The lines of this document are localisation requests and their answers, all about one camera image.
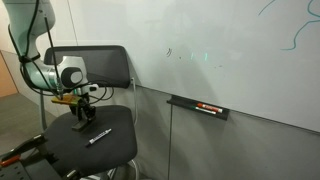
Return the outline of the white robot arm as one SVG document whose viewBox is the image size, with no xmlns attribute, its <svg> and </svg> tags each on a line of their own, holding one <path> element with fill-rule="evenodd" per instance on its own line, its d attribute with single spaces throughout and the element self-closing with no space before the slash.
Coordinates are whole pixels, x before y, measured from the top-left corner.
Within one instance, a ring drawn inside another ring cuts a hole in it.
<svg viewBox="0 0 320 180">
<path fill-rule="evenodd" d="M 84 96 L 88 94 L 87 68 L 82 57 L 64 56 L 60 63 L 53 56 L 53 64 L 41 59 L 36 41 L 48 35 L 53 45 L 51 28 L 55 14 L 50 0 L 2 0 L 8 13 L 8 33 L 20 63 L 20 72 L 32 90 L 50 92 L 61 103 L 64 94 L 79 90 L 78 100 L 69 107 L 79 121 L 90 122 L 95 118 L 95 108 Z"/>
</svg>

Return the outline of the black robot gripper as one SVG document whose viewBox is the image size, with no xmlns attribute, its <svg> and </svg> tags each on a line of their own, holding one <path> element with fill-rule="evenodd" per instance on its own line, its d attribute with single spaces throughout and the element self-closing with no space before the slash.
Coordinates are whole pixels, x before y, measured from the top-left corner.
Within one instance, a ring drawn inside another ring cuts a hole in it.
<svg viewBox="0 0 320 180">
<path fill-rule="evenodd" d="M 77 116 L 78 124 L 84 123 L 83 113 L 87 121 L 93 121 L 96 118 L 96 109 L 90 105 L 89 100 L 85 97 L 72 96 L 69 108 Z"/>
</svg>

